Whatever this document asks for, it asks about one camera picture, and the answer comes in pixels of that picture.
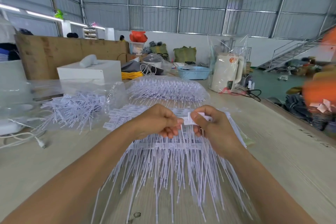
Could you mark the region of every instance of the blue plastic basket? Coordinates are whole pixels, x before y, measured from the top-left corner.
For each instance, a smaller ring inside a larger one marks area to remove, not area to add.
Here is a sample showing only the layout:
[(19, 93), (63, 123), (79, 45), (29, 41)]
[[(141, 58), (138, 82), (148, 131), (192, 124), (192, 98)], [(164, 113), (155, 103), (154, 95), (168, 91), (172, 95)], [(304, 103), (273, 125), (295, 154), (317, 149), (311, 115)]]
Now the blue plastic basket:
[(191, 70), (183, 70), (182, 68), (177, 67), (179, 77), (189, 80), (205, 80), (210, 72), (210, 69), (206, 67), (189, 67), (188, 69)]

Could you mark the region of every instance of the tube light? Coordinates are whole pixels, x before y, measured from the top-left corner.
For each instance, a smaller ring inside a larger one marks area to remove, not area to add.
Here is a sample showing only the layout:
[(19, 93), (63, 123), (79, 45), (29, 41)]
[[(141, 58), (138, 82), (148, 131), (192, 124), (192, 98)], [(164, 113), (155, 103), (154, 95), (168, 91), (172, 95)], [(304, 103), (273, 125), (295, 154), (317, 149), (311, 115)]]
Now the tube light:
[(99, 29), (102, 29), (102, 30), (105, 30), (105, 28), (103, 27), (99, 27), (99, 26), (93, 26), (94, 28), (99, 28)]
[(50, 20), (55, 20), (55, 21), (63, 21), (59, 18), (55, 18), (55, 17), (52, 17), (52, 16), (48, 16), (48, 15), (44, 15), (44, 14), (38, 14), (38, 13), (34, 13), (34, 12), (31, 12), (31, 11), (27, 11), (27, 14), (31, 14), (31, 15), (34, 15), (34, 16), (38, 16), (38, 17), (42, 17), (42, 18), (46, 18), (46, 19), (50, 19)]
[(20, 9), (17, 9), (17, 8), (9, 6), (9, 5), (3, 5), (3, 4), (0, 4), (0, 8), (7, 9), (7, 10), (12, 10), (12, 11), (16, 11), (16, 12), (20, 11)]
[(85, 25), (85, 24), (78, 23), (78, 22), (73, 22), (73, 21), (71, 21), (70, 24), (77, 25), (77, 26), (81, 26), (81, 27), (88, 27), (88, 26)]

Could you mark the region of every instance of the wooden table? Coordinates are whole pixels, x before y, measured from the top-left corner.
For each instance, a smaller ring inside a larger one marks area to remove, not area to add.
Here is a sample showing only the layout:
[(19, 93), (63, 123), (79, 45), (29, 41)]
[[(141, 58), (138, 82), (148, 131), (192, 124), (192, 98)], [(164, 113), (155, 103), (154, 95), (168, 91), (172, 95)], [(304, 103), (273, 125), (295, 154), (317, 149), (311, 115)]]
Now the wooden table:
[[(250, 152), (267, 168), (292, 197), (318, 222), (336, 219), (336, 144), (316, 131), (310, 132), (271, 108), (243, 97), (209, 91), (211, 104), (227, 107), (242, 131), (255, 141)], [(0, 150), (0, 220), (21, 202), (99, 142), (108, 131), (96, 128), (78, 135), (77, 131), (47, 132), (49, 146), (41, 149), (35, 141)], [(239, 209), (230, 187), (225, 188), (226, 211), (219, 210), (221, 223), (252, 223)], [(98, 218), (110, 193), (105, 188), (98, 205)], [(124, 223), (131, 189), (114, 193), (103, 223)], [(204, 206), (207, 223), (218, 223), (211, 200)], [(159, 201), (159, 223), (171, 223), (169, 190)], [(135, 198), (131, 214), (141, 212), (134, 223), (155, 223), (153, 184)], [(91, 212), (83, 223), (90, 223)], [(186, 188), (179, 204), (174, 204), (174, 223), (204, 223), (198, 206)]]

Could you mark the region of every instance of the yellow rope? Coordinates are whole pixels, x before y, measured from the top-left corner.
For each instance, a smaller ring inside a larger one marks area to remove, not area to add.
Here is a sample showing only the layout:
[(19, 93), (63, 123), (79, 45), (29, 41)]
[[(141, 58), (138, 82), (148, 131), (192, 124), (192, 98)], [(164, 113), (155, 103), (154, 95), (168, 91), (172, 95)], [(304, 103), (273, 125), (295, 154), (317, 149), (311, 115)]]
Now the yellow rope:
[(141, 77), (143, 76), (142, 72), (131, 72), (131, 73), (127, 73), (127, 72), (121, 72), (121, 79), (135, 79), (137, 77)]

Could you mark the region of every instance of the person's right hand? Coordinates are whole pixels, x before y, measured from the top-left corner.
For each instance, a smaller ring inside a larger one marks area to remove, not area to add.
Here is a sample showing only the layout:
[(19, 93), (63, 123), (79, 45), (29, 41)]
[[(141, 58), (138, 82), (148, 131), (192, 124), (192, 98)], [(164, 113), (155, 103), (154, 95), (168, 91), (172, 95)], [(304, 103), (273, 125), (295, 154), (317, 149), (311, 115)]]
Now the person's right hand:
[[(212, 122), (204, 119), (198, 112), (204, 112), (206, 116), (211, 116)], [(221, 157), (229, 159), (237, 151), (244, 149), (225, 113), (210, 105), (204, 105), (195, 109), (190, 116), (199, 125), (194, 126), (195, 134), (202, 135), (201, 127), (204, 130), (204, 136), (209, 139), (212, 148)]]

